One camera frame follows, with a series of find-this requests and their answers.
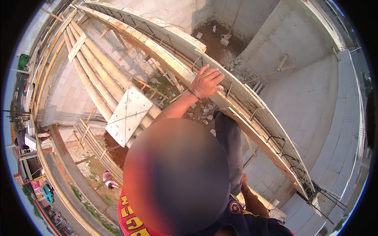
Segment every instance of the dirt ground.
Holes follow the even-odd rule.
[[[230,65],[235,61],[235,58],[246,48],[241,40],[237,37],[232,36],[229,39],[228,46],[224,46],[220,43],[221,34],[227,34],[228,29],[224,26],[219,25],[215,20],[204,24],[203,26],[194,30],[192,37],[196,38],[197,34],[202,33],[201,39],[196,38],[200,42],[206,45],[206,54],[216,60],[220,65],[226,66],[225,68],[229,70]]]

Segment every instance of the plywood board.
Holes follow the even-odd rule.
[[[303,186],[298,181],[297,177],[289,169],[280,156],[257,134],[257,132],[249,125],[245,120],[243,120],[232,108],[225,107],[220,109],[223,114],[230,117],[240,126],[240,129],[243,130],[251,140],[256,143],[260,150],[263,151],[266,156],[282,171],[285,177],[290,180],[296,190],[298,190],[303,196],[307,197],[306,192],[303,189]]]
[[[85,40],[87,39],[87,36],[83,32],[80,35],[80,38],[78,41],[76,41],[75,45],[72,47],[70,53],[68,54],[68,60],[72,63],[73,58],[76,56],[76,54],[81,49],[81,46],[84,44]]]
[[[106,130],[119,145],[125,147],[152,105],[136,87],[130,86],[109,119]]]

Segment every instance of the grass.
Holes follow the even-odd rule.
[[[113,200],[108,197],[108,195],[103,194],[102,198],[111,206],[115,207],[117,209],[117,205],[113,202]]]
[[[81,202],[81,198],[80,198],[80,194],[79,194],[79,190],[71,185],[71,189],[72,189],[72,192],[75,194],[75,196],[77,197],[77,199]],[[100,213],[98,213],[95,208],[93,206],[91,206],[89,203],[87,202],[84,202],[82,203],[84,205],[84,207],[86,208],[86,210],[91,213],[91,215],[98,221],[101,223],[101,225],[106,228],[110,233],[112,233],[113,235],[115,236],[121,236],[121,233],[119,232],[118,229],[115,229],[113,228],[113,225],[111,223],[109,223],[108,221],[104,221],[103,219],[101,219],[101,215]]]

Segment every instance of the red sign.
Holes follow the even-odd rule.
[[[18,186],[23,186],[25,184],[20,173],[15,174],[13,177]]]
[[[138,219],[127,201],[123,188],[118,201],[118,221],[126,236],[166,236],[150,229]]]

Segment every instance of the white board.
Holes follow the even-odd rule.
[[[106,131],[119,145],[125,147],[152,105],[137,88],[130,86],[109,119]]]
[[[37,149],[37,141],[28,134],[25,134],[25,144],[30,147],[30,151]]]

